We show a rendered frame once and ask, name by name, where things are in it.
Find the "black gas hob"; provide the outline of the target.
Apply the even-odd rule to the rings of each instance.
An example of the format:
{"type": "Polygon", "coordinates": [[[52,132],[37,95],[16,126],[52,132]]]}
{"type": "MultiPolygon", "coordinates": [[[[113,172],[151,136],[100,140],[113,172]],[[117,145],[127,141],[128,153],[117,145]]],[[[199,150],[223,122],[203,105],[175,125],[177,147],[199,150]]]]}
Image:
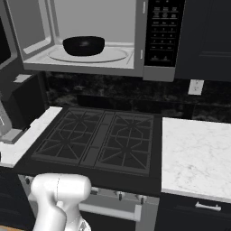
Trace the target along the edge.
{"type": "Polygon", "coordinates": [[[162,116],[65,106],[15,164],[17,173],[75,173],[94,187],[158,197],[162,116]]]}

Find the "glass microwave turntable plate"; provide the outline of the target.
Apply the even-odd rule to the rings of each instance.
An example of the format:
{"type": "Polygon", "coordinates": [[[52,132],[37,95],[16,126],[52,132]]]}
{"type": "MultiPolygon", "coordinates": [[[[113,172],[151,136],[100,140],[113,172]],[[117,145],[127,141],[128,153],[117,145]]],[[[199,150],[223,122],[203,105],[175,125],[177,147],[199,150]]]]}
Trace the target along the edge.
{"type": "Polygon", "coordinates": [[[51,51],[49,57],[54,60],[77,62],[77,63],[102,63],[123,60],[127,57],[127,53],[118,48],[105,47],[103,51],[92,56],[72,56],[69,55],[63,48],[58,48],[56,51],[51,51]]]}

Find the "dark wall cupboard door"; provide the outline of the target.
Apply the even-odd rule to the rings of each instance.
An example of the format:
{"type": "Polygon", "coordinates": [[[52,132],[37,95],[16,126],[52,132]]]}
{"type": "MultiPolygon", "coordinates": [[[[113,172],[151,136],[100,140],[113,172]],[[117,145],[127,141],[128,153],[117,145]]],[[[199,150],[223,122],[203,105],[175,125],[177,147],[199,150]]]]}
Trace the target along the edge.
{"type": "Polygon", "coordinates": [[[231,0],[186,0],[175,78],[231,82],[231,0]]]}

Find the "black coffee machine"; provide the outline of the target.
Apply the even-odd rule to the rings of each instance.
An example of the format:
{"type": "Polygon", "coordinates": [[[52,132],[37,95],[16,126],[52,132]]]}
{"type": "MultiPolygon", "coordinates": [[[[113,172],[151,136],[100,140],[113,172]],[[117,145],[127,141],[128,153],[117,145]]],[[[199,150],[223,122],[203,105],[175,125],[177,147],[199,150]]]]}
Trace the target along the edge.
{"type": "Polygon", "coordinates": [[[0,84],[1,101],[14,129],[24,130],[45,112],[39,76],[22,83],[0,84]]]}

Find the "grey microwave oven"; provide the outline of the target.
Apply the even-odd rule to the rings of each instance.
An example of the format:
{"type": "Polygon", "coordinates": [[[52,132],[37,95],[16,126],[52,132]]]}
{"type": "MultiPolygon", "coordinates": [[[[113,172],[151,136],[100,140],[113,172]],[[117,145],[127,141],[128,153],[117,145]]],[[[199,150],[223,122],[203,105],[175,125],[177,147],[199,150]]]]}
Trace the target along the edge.
{"type": "Polygon", "coordinates": [[[172,82],[185,0],[6,0],[25,70],[142,77],[172,82]],[[77,63],[51,51],[70,37],[98,36],[123,60],[77,63]]]}

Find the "dark drawer front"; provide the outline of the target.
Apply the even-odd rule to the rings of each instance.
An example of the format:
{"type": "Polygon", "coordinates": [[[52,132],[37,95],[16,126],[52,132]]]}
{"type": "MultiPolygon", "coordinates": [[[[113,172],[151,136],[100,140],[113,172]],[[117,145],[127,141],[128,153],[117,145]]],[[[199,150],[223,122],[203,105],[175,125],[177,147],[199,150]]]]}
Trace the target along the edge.
{"type": "Polygon", "coordinates": [[[231,204],[163,192],[154,231],[231,231],[231,204]],[[222,209],[195,208],[197,202],[222,209]]]}

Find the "black bowl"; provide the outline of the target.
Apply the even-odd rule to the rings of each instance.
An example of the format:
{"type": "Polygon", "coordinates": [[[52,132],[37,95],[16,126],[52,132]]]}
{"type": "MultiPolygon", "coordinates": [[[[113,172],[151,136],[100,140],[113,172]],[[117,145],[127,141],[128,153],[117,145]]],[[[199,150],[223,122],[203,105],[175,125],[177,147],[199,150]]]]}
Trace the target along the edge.
{"type": "Polygon", "coordinates": [[[98,55],[105,48],[105,39],[98,36],[76,36],[62,42],[65,52],[71,56],[98,55]]]}

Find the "white wall socket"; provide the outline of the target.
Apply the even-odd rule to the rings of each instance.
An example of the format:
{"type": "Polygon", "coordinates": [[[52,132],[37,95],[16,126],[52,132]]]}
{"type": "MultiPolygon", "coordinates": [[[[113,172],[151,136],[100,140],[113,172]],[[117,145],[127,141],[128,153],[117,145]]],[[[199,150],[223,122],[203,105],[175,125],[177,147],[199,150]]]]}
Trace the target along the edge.
{"type": "Polygon", "coordinates": [[[192,96],[200,96],[202,93],[204,81],[199,79],[192,79],[189,83],[188,94],[192,96]]]}

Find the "microwave door with dark window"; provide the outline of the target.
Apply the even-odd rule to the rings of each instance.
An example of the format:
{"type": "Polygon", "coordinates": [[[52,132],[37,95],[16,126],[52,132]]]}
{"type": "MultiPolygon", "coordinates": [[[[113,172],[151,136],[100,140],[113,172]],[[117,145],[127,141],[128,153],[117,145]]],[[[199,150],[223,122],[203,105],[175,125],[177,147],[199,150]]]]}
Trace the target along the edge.
{"type": "Polygon", "coordinates": [[[6,0],[0,0],[0,80],[14,80],[23,72],[13,23],[6,0]]]}

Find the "grey oven door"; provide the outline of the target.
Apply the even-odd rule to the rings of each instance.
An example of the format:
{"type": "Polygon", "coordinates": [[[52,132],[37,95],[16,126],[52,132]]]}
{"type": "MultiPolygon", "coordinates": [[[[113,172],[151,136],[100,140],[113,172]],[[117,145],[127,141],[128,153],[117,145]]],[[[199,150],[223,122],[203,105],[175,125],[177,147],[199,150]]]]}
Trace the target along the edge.
{"type": "MultiPolygon", "coordinates": [[[[32,210],[35,216],[38,214],[38,204],[31,195],[31,184],[26,184],[24,175],[19,177],[29,201],[32,203],[32,210]]],[[[134,212],[135,205],[141,205],[136,195],[133,193],[125,193],[120,201],[116,195],[117,191],[111,189],[99,189],[97,195],[90,194],[88,198],[80,203],[119,209],[128,212],[134,212]]],[[[131,221],[117,217],[109,217],[95,213],[89,213],[79,210],[81,216],[88,222],[91,231],[154,231],[159,200],[156,197],[145,196],[145,202],[142,206],[141,220],[131,221]]]]}

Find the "dark base cupboard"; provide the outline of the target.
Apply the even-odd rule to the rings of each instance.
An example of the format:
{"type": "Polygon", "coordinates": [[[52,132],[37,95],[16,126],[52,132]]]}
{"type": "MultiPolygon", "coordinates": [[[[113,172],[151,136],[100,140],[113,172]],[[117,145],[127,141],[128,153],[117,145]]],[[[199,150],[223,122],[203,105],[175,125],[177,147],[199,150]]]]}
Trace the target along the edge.
{"type": "Polygon", "coordinates": [[[18,175],[0,167],[0,225],[32,231],[35,216],[18,175]]]}

